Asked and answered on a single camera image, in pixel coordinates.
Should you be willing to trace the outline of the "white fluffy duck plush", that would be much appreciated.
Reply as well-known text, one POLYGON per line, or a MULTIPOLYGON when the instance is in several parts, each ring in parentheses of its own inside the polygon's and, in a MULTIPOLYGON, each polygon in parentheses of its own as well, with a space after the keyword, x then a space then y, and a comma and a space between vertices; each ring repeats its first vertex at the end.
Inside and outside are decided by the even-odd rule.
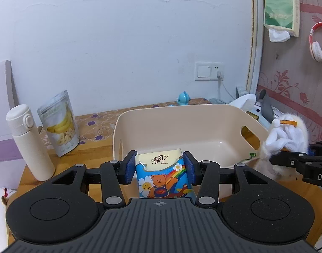
POLYGON ((294 181, 299 176, 294 168, 273 165, 270 158, 282 150, 307 153, 308 149, 309 133, 303 119, 294 114, 282 114, 273 119, 254 169, 275 181, 294 181))

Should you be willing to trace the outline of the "cartoon bear tissue pack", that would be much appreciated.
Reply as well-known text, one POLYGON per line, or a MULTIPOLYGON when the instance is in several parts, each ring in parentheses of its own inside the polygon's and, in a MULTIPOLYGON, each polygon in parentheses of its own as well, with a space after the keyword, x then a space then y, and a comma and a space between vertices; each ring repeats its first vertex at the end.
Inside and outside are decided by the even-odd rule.
POLYGON ((141 198, 196 198, 179 148, 137 154, 135 168, 141 198))

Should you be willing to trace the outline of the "bag of dried herbs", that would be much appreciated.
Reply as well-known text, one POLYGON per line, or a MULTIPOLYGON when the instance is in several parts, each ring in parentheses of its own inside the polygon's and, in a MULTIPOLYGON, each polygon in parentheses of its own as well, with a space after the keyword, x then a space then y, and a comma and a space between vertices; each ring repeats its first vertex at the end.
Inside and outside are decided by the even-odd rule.
POLYGON ((251 152, 249 154, 249 157, 244 159, 242 162, 246 163, 248 161, 251 161, 251 160, 255 159, 256 157, 257 157, 257 153, 256 152, 251 152))

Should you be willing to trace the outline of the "beige plastic storage bin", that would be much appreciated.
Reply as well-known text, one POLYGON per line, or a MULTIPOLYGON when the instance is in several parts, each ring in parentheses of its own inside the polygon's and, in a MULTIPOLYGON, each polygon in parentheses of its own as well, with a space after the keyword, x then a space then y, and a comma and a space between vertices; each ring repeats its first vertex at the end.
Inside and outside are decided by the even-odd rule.
MULTIPOLYGON (((114 159, 131 150, 138 154, 181 149, 197 160, 232 168, 258 151, 267 130, 253 117, 230 105, 187 105, 131 110, 120 115, 113 136, 114 159)), ((246 162, 255 165, 255 159, 246 162)))

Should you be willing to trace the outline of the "banana chips pouch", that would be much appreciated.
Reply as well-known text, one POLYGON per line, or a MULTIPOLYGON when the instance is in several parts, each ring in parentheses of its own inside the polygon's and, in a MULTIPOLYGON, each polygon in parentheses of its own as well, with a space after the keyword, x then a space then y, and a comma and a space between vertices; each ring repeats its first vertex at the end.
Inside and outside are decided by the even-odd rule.
POLYGON ((65 90, 37 109, 43 129, 61 157, 79 144, 79 134, 68 91, 65 90))

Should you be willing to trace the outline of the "red white headphones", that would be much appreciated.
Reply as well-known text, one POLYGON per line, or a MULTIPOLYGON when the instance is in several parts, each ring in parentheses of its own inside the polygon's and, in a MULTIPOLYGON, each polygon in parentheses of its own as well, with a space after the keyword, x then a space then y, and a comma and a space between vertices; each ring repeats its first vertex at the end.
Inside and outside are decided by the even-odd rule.
POLYGON ((318 41, 313 41, 314 33, 317 29, 322 28, 322 22, 317 22, 312 26, 309 34, 310 54, 316 62, 322 62, 322 48, 318 41))

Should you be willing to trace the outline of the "white thermos bottle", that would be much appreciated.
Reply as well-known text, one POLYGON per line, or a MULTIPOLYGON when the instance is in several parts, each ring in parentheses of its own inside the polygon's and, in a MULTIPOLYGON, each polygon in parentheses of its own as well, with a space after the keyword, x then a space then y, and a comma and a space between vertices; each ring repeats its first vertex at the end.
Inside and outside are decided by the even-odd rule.
POLYGON ((55 173, 47 149, 43 145, 31 109, 18 105, 7 112, 6 121, 19 152, 38 181, 46 181, 55 173))

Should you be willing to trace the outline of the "light blue bedding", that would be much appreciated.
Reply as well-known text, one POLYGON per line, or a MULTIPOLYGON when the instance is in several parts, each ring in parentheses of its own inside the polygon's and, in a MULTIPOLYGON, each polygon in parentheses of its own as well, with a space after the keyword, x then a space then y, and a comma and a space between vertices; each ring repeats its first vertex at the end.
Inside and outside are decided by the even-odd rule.
MULTIPOLYGON (((236 99, 248 94, 249 92, 243 87, 236 87, 233 90, 228 90, 236 99)), ((211 104, 229 104, 233 100, 232 98, 225 92, 224 88, 220 84, 218 87, 217 95, 215 97, 209 98, 208 101, 211 104)))

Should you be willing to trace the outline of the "blue toy figurine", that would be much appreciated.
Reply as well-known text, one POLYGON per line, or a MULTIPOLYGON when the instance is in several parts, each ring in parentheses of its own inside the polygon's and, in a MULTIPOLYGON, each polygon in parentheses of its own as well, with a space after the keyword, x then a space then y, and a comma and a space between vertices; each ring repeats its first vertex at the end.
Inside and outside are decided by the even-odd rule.
POLYGON ((177 104, 180 106, 185 106, 189 104, 190 100, 191 100, 190 95, 184 91, 179 94, 177 104))

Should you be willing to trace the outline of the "hanging green tissue pack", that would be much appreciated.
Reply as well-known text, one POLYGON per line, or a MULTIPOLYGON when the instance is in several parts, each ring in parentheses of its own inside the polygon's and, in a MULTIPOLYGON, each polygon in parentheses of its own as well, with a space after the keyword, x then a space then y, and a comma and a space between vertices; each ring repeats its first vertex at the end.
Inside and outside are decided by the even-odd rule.
POLYGON ((299 0, 265 0, 264 10, 269 41, 281 43, 299 36, 299 0))

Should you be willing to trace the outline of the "white wall switch socket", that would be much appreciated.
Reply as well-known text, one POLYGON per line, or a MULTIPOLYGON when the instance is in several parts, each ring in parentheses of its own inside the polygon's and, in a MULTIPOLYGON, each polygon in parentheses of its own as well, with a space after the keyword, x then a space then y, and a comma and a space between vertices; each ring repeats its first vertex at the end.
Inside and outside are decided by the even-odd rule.
POLYGON ((196 62, 195 81, 222 81, 224 68, 221 62, 196 62))

